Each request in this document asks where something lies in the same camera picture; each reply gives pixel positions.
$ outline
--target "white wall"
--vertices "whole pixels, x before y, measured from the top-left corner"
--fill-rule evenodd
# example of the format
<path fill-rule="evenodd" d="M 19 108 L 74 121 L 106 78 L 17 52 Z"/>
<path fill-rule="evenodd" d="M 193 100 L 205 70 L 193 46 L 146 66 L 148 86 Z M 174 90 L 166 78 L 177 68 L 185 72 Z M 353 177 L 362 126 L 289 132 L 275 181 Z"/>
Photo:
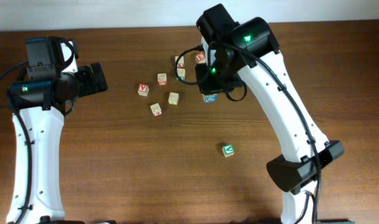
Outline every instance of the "white wall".
<path fill-rule="evenodd" d="M 0 30 L 194 26 L 220 2 L 241 23 L 379 19 L 379 0 L 0 0 Z"/>

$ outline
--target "green cube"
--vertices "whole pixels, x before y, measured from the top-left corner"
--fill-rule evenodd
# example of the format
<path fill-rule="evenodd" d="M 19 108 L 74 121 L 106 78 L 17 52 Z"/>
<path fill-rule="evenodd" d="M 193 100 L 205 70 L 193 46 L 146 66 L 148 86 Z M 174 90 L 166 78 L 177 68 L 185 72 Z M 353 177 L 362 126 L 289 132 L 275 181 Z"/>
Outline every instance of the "green cube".
<path fill-rule="evenodd" d="M 222 152 L 224 153 L 225 157 L 228 157 L 234 155 L 235 150 L 233 150 L 232 145 L 226 145 L 222 147 Z"/>

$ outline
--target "cube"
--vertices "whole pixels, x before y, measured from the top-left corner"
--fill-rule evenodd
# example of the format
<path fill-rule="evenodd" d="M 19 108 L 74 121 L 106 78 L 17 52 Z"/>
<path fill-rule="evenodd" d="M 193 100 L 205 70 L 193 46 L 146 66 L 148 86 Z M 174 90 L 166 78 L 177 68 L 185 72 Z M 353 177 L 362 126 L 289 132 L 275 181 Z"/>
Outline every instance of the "cube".
<path fill-rule="evenodd" d="M 177 68 L 177 73 L 178 73 L 178 77 L 180 77 L 182 80 L 185 80 L 185 69 L 184 68 Z"/>
<path fill-rule="evenodd" d="M 206 63 L 206 55 L 204 52 L 199 53 L 195 56 L 196 63 Z"/>
<path fill-rule="evenodd" d="M 179 95 L 178 93 L 170 93 L 169 104 L 178 105 Z"/>
<path fill-rule="evenodd" d="M 167 74 L 166 73 L 157 74 L 157 83 L 159 85 L 166 85 L 167 84 Z"/>
<path fill-rule="evenodd" d="M 202 94 L 202 97 L 205 103 L 212 103 L 217 100 L 217 94 L 212 94 L 212 95 L 207 95 L 207 96 Z"/>
<path fill-rule="evenodd" d="M 178 56 L 175 56 L 174 65 L 177 62 Z M 181 57 L 178 61 L 177 68 L 184 68 L 184 57 Z"/>
<path fill-rule="evenodd" d="M 148 93 L 149 93 L 149 86 L 147 84 L 139 84 L 138 94 L 140 96 L 147 96 Z"/>
<path fill-rule="evenodd" d="M 155 103 L 151 106 L 153 116 L 159 116 L 162 114 L 162 109 L 158 103 Z"/>
<path fill-rule="evenodd" d="M 228 157 L 234 155 L 235 150 L 233 150 L 232 145 L 226 145 L 222 147 L 222 152 L 224 153 L 225 157 Z"/>

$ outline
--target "wooden table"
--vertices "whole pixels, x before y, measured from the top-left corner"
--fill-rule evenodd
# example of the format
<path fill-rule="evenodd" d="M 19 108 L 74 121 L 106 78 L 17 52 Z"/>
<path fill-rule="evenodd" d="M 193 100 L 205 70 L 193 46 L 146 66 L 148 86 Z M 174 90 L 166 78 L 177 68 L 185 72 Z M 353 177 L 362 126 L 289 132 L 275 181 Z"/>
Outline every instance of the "wooden table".
<path fill-rule="evenodd" d="M 323 170 L 319 217 L 379 223 L 379 21 L 271 24 L 294 86 L 345 154 Z M 254 95 L 204 104 L 172 77 L 171 57 L 200 41 L 194 27 L 0 33 L 0 74 L 26 60 L 24 41 L 73 38 L 79 65 L 100 62 L 109 90 L 79 99 L 60 140 L 67 220 L 227 223 L 279 218 L 281 191 L 266 171 L 279 142 Z M 193 57 L 185 64 L 194 79 Z M 169 84 L 157 86 L 156 74 Z M 0 103 L 15 75 L 0 84 Z M 148 97 L 138 83 L 150 86 Z M 179 105 L 168 105 L 170 91 Z M 159 103 L 163 115 L 152 116 Z M 222 144 L 236 153 L 224 158 Z M 0 110 L 0 223 L 14 186 L 11 112 Z"/>

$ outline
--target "green indicator light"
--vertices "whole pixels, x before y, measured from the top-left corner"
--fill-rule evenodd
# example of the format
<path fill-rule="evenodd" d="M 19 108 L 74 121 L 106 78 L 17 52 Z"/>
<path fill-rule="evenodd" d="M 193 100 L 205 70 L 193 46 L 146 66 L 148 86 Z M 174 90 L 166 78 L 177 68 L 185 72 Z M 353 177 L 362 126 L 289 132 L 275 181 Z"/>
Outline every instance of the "green indicator light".
<path fill-rule="evenodd" d="M 247 35 L 247 36 L 245 36 L 245 41 L 246 41 L 246 42 L 250 42 L 250 41 L 251 41 L 251 35 Z"/>

